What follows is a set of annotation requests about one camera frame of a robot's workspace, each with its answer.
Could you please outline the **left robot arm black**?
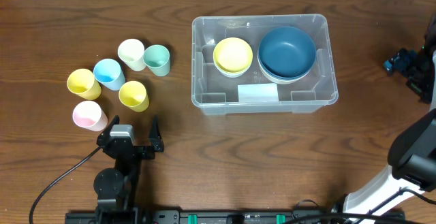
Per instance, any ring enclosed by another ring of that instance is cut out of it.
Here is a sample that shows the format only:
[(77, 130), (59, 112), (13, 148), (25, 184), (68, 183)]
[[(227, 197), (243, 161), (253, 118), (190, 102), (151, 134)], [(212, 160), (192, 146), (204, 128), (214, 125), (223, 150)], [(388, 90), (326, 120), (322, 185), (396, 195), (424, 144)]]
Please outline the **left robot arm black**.
[(98, 135), (97, 145), (115, 160), (114, 167), (102, 170), (93, 183), (97, 194), (97, 223), (138, 223), (141, 211), (134, 206), (141, 163), (164, 151), (157, 117), (153, 118), (148, 146), (135, 146), (131, 125), (120, 124), (115, 116)]

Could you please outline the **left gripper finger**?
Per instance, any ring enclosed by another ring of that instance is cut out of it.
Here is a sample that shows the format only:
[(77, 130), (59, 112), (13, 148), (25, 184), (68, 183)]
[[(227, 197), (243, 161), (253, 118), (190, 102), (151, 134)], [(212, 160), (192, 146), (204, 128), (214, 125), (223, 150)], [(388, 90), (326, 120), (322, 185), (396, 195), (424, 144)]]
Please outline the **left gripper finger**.
[(114, 125), (118, 125), (120, 121), (119, 115), (115, 115), (114, 118), (108, 123), (106, 128), (98, 135), (99, 139), (105, 139), (110, 137), (110, 131)]
[(163, 142), (160, 130), (159, 130), (157, 115), (155, 115), (153, 117), (153, 122), (152, 122), (151, 130), (149, 133), (149, 142), (151, 143), (152, 146), (163, 146), (164, 145), (164, 142)]

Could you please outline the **dark blue bowl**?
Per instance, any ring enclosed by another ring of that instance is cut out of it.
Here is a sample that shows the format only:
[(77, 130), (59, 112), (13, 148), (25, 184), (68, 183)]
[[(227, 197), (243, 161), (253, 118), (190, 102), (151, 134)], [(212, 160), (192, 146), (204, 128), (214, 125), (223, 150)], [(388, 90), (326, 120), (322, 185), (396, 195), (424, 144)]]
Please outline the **dark blue bowl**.
[(294, 78), (313, 67), (316, 52), (313, 39), (296, 27), (275, 28), (258, 46), (258, 58), (267, 70), (283, 78)]
[(296, 82), (297, 80), (305, 77), (312, 69), (312, 67), (310, 67), (306, 72), (304, 72), (303, 74), (296, 76), (294, 78), (283, 78), (280, 77), (276, 74), (273, 74), (272, 72), (268, 71), (267, 68), (264, 66), (264, 64), (261, 62), (260, 59), (258, 59), (258, 64), (260, 66), (260, 71), (271, 81), (277, 84), (290, 84), (293, 82)]

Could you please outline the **beige large bowl top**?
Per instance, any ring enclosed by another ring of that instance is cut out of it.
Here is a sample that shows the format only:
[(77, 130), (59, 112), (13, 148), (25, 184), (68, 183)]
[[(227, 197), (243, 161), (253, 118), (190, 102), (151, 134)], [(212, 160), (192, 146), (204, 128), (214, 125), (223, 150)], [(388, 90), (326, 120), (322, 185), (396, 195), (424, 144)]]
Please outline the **beige large bowl top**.
[(291, 84), (293, 82), (296, 82), (297, 80), (302, 79), (303, 77), (305, 77), (305, 75), (301, 76), (301, 77), (297, 77), (297, 78), (291, 78), (290, 80), (286, 80), (283, 78), (277, 78), (275, 76), (273, 76), (272, 74), (270, 74), (267, 69), (261, 64), (259, 63), (260, 66), (260, 71), (263, 73), (263, 75), (270, 80), (271, 82), (274, 82), (276, 84)]

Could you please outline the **green plastic cup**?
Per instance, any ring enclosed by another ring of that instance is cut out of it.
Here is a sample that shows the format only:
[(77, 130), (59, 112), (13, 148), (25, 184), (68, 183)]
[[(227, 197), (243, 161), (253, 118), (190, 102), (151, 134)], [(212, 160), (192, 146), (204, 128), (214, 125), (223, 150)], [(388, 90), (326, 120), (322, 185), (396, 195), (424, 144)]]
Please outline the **green plastic cup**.
[(149, 46), (143, 55), (146, 66), (156, 76), (167, 76), (170, 72), (170, 51), (162, 45)]

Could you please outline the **blue plastic cup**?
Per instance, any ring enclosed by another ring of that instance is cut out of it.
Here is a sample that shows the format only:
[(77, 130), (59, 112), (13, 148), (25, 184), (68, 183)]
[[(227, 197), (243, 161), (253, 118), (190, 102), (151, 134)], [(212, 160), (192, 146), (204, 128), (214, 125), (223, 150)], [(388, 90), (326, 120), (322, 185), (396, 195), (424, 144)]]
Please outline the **blue plastic cup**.
[(121, 65), (114, 59), (102, 59), (93, 68), (95, 79), (112, 91), (118, 91), (125, 84)]

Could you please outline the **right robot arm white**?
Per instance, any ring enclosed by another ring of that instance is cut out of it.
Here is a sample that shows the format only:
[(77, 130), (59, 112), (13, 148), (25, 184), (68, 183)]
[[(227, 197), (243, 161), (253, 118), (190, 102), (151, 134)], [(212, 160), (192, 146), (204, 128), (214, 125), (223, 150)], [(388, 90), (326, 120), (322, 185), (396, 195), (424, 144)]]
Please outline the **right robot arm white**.
[(392, 143), (387, 166), (363, 188), (345, 196), (332, 223), (389, 223), (405, 217), (393, 208), (410, 197), (435, 190), (435, 19), (431, 18), (419, 51), (400, 49), (384, 63), (430, 105), (429, 112)]

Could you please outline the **yellow small bowl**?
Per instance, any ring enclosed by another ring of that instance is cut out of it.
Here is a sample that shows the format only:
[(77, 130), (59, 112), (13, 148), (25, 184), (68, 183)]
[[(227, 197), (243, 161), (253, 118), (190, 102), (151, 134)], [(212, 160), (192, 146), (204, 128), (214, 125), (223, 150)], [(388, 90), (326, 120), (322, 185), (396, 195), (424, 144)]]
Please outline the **yellow small bowl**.
[(246, 61), (252, 63), (253, 51), (243, 39), (229, 37), (221, 40), (213, 50), (213, 61), (225, 62)]

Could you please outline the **light grey small bowl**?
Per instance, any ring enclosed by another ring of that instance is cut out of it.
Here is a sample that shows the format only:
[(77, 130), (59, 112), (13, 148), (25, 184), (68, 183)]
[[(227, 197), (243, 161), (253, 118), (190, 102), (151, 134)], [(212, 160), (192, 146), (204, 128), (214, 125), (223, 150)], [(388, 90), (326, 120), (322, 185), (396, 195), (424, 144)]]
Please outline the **light grey small bowl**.
[(229, 78), (239, 77), (251, 67), (251, 63), (246, 61), (225, 62), (224, 66), (219, 61), (215, 61), (214, 64), (224, 76)]

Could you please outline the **cream plastic cup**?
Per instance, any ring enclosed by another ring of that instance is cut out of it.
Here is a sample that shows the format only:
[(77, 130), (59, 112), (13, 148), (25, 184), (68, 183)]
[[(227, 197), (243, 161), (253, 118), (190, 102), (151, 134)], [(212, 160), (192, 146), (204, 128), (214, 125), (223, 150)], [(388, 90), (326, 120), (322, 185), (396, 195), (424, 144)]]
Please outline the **cream plastic cup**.
[(146, 68), (143, 59), (145, 47), (138, 39), (127, 39), (123, 41), (117, 50), (119, 58), (132, 70), (142, 71)]

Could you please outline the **white small bowl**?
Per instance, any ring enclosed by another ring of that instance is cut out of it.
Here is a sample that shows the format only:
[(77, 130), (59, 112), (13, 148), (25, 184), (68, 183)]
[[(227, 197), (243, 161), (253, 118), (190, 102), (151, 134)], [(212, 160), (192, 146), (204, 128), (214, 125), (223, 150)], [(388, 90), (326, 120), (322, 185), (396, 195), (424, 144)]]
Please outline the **white small bowl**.
[(238, 72), (228, 72), (228, 71), (224, 71), (222, 69), (219, 69), (219, 71), (226, 77), (237, 78), (239, 76), (242, 76), (246, 72), (246, 69), (242, 70), (242, 71), (238, 71)]

